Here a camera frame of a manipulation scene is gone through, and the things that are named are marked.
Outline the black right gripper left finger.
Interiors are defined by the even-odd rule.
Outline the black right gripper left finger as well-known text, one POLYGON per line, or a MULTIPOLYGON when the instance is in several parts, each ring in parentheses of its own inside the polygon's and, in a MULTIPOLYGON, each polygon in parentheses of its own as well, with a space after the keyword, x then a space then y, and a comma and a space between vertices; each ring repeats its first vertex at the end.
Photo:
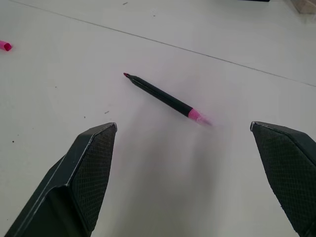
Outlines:
POLYGON ((107 189, 117 125, 79 134, 4 237, 91 237, 107 189))

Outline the black pen with pink end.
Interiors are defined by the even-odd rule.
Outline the black pen with pink end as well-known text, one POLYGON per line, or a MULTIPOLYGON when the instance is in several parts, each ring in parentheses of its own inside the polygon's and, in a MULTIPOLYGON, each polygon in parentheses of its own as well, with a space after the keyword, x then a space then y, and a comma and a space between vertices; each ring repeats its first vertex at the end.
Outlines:
POLYGON ((141 79, 140 77, 130 75, 128 73, 123 74, 135 86, 152 95, 153 97, 157 98, 158 100, 173 108, 177 112, 181 113, 185 117, 202 125, 211 125, 211 122, 193 107, 169 95, 168 93, 141 79))

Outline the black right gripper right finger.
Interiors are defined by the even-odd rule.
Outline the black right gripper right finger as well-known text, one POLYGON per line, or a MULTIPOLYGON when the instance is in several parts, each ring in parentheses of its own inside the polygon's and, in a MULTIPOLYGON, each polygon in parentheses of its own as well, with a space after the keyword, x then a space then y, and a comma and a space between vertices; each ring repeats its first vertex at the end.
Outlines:
POLYGON ((316 141, 285 126, 254 121, 267 180, 299 237, 316 237, 316 141))

